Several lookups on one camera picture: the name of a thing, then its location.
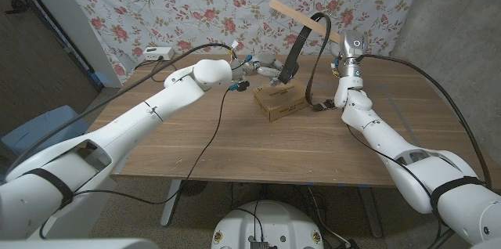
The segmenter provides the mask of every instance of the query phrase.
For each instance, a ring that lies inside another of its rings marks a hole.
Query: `electrical outlet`
[[[174,50],[172,47],[147,47],[142,54],[148,61],[170,60],[174,56]]]

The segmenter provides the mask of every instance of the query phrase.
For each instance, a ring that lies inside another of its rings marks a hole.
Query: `floral curtain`
[[[207,42],[239,42],[242,54],[287,54],[302,25],[269,12],[269,0],[76,0],[125,82],[144,60],[147,46],[183,52]],[[330,15],[333,29],[354,29],[369,37],[371,52],[389,54],[412,0],[279,0],[311,16]],[[303,54],[316,54],[322,36],[311,34]],[[204,52],[222,53],[207,48]]]

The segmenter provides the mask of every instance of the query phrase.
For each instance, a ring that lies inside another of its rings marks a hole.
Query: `wooden tabletop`
[[[177,68],[201,59],[228,56],[191,55]],[[285,56],[278,56],[281,61]],[[301,56],[296,78],[308,79],[314,56]],[[140,67],[131,84],[153,67]],[[164,80],[173,68],[155,76]],[[373,109],[410,143],[434,150],[450,150],[461,156],[483,178],[480,164],[466,132],[449,107],[414,70],[383,60],[362,61],[364,90]],[[393,186],[376,154],[354,139],[341,120],[341,110],[315,112],[304,108],[270,123],[254,102],[252,89],[267,79],[248,78],[245,92],[229,92],[221,126],[212,144],[192,173],[192,179],[234,182],[315,183],[340,186]],[[145,81],[110,103],[90,131],[100,128],[163,88]],[[313,82],[313,99],[332,99],[337,79],[330,58],[322,58]],[[137,146],[120,175],[183,179],[212,137],[226,88],[213,88],[198,102],[165,121]],[[362,138],[356,130],[354,133]],[[501,189],[501,168],[485,154],[494,189]]]

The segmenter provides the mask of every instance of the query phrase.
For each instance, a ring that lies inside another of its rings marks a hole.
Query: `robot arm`
[[[274,58],[260,62],[251,57],[236,68],[238,64],[201,60],[177,70],[165,80],[163,90],[106,126],[50,146],[24,161],[0,186],[0,239],[28,238],[51,215],[72,211],[87,198],[85,194],[73,198],[74,192],[99,189],[127,153],[210,88],[228,86],[232,81],[240,86],[247,74],[266,70],[263,66],[279,69],[273,66],[279,65]]]
[[[437,212],[443,222],[471,244],[500,237],[501,196],[475,184],[477,175],[461,157],[445,150],[414,146],[384,122],[362,90],[356,57],[365,50],[365,38],[347,31],[341,40],[341,79],[334,104],[344,108],[341,118],[347,125],[361,132],[374,150],[386,155],[378,154],[405,200],[419,213]],[[427,190],[394,161],[406,166]]]

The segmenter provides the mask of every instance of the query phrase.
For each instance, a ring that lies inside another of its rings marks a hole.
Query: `blue chair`
[[[77,112],[68,105],[56,108],[17,127],[2,137],[2,142],[19,156],[42,136],[50,133],[75,116],[77,116]],[[80,119],[42,143],[35,150],[35,153],[56,143],[83,135],[87,129],[88,124],[84,119]]]

